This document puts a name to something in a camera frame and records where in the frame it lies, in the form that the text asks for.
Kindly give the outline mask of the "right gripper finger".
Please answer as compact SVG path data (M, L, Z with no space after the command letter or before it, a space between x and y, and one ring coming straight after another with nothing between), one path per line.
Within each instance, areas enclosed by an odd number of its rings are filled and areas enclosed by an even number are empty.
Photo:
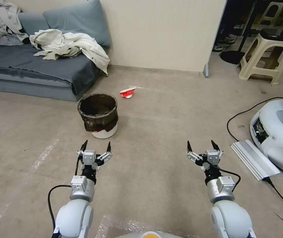
M213 149L215 149L219 153L219 159L220 159L222 157L224 151L222 151L219 148L219 146L213 140L211 140L211 143L212 143Z
M189 160L191 160L192 162L194 162L196 164L199 163L199 161L201 162L203 160L203 158L200 155L198 155L198 154L193 152L191 144L190 144L189 141L187 141L187 153L186 153L186 156L187 156L187 158Z

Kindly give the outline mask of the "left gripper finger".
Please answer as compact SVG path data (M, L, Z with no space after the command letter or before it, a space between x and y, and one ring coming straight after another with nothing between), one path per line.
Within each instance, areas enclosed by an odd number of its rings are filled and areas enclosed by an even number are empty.
M88 143L88 140L86 140L86 141L81 145L80 150L77 151L77 153L78 153L78 159L82 159L82 158L83 158L83 152L86 150L87 143Z
M107 151L96 158L97 164L104 164L112 158L111 142L108 143Z

